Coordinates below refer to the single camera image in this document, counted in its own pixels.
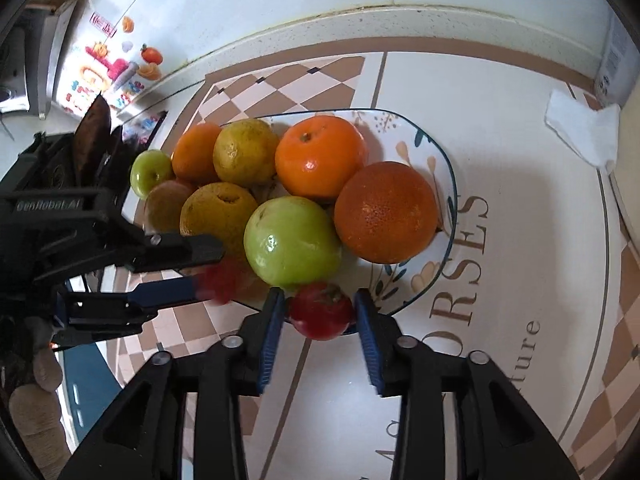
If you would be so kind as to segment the person's left hand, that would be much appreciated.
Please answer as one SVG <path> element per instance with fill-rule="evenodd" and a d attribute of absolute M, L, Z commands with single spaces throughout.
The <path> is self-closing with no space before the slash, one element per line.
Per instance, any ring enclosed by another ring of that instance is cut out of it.
<path fill-rule="evenodd" d="M 18 434 L 46 479 L 56 479 L 70 458 L 56 389 L 63 372 L 51 348 L 53 328 L 41 318 L 14 324 L 4 391 Z"/>

